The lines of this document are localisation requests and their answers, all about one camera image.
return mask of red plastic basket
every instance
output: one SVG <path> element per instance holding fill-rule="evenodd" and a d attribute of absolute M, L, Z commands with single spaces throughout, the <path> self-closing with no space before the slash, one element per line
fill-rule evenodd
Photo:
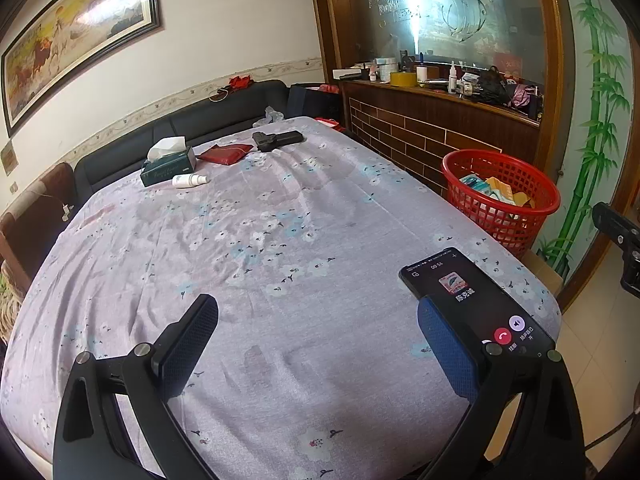
<path fill-rule="evenodd" d="M 546 217 L 560 207 L 560 193 L 549 177 L 509 155 L 484 150 L 451 152 L 442 160 L 442 173 L 449 183 L 449 203 L 517 258 L 533 245 Z M 536 207 L 499 202 L 462 184 L 460 178 L 471 173 L 483 180 L 494 176 L 509 184 L 514 194 L 523 191 Z"/>

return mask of bamboo mural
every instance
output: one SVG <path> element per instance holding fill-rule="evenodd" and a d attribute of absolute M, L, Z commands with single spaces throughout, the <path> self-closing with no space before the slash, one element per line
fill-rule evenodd
<path fill-rule="evenodd" d="M 591 221 L 591 199 L 604 175 L 607 177 L 612 168 L 618 168 L 620 148 L 616 139 L 617 127 L 613 113 L 621 108 L 629 113 L 630 105 L 618 78 L 624 77 L 628 66 L 625 57 L 610 53 L 611 43 L 620 38 L 613 20 L 602 10 L 600 0 L 583 0 L 577 6 L 578 23 L 588 27 L 591 37 L 591 49 L 587 50 L 591 59 L 588 66 L 593 70 L 591 86 L 591 111 L 589 119 L 580 124 L 586 134 L 582 153 L 580 172 L 572 193 L 566 217 L 556 238 L 542 241 L 538 250 L 554 270 L 566 279 L 570 271 L 571 250 L 584 220 Z"/>

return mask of mattress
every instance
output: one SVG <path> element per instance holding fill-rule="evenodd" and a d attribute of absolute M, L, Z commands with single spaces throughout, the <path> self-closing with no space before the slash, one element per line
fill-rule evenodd
<path fill-rule="evenodd" d="M 289 130 L 305 142 L 229 167 L 200 162 L 207 185 L 145 189 L 135 173 L 78 212 L 30 288 L 2 375 L 2 417 L 34 452 L 52 460 L 79 352 L 152 342 L 200 293 L 216 298 L 220 322 L 170 407 L 224 479 L 393 480 L 436 455 L 467 402 L 398 271 L 443 248 L 558 337 L 552 295 L 440 196 L 312 119 L 260 128 Z M 253 131 L 216 142 L 250 142 Z M 120 404 L 142 463 L 159 472 Z"/>

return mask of metal screw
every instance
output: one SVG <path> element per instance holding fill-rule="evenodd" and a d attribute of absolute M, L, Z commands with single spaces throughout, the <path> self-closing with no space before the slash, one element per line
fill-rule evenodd
<path fill-rule="evenodd" d="M 89 360 L 89 357 L 91 357 L 91 354 L 89 352 L 80 352 L 76 356 L 76 363 L 82 365 Z"/>
<path fill-rule="evenodd" d="M 502 347 L 498 343 L 487 343 L 484 349 L 489 355 L 500 355 L 502 353 Z"/>
<path fill-rule="evenodd" d="M 149 352 L 151 352 L 151 345 L 149 343 L 140 343 L 133 349 L 133 353 L 138 357 L 147 355 Z"/>
<path fill-rule="evenodd" d="M 549 350 L 549 352 L 546 353 L 546 356 L 549 360 L 555 363 L 562 361 L 562 354 L 558 350 Z"/>

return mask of beige floor tile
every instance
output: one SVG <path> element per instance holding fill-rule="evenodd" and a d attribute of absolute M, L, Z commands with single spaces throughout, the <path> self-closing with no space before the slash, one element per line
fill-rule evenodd
<path fill-rule="evenodd" d="M 571 382 L 575 386 L 589 364 L 591 354 L 564 321 L 560 328 L 556 349 L 562 354 Z"/>
<path fill-rule="evenodd" d="M 602 333 L 621 291 L 622 253 L 612 246 L 593 277 L 563 316 L 564 322 L 574 332 L 590 354 L 600 342 Z"/>
<path fill-rule="evenodd" d="M 586 444 L 602 436 L 619 424 L 630 412 L 632 400 L 627 407 L 622 406 L 609 386 L 597 362 L 591 360 L 575 387 L 582 430 Z M 587 456 L 601 469 L 620 444 L 625 430 L 591 449 Z"/>
<path fill-rule="evenodd" d="M 593 358 L 618 401 L 630 405 L 640 382 L 640 299 L 621 291 Z"/>
<path fill-rule="evenodd" d="M 495 429 L 494 437 L 491 439 L 489 446 L 484 452 L 484 456 L 488 460 L 493 460 L 495 457 L 500 455 L 502 448 L 504 447 L 504 443 L 507 441 L 507 437 L 509 436 L 509 430 L 511 429 L 511 425 L 513 424 L 513 419 L 516 416 L 516 411 L 518 410 L 518 403 L 520 402 L 520 395 L 517 395 L 505 408 L 502 413 L 502 417 L 500 418 L 500 423 L 498 423 L 498 427 Z"/>

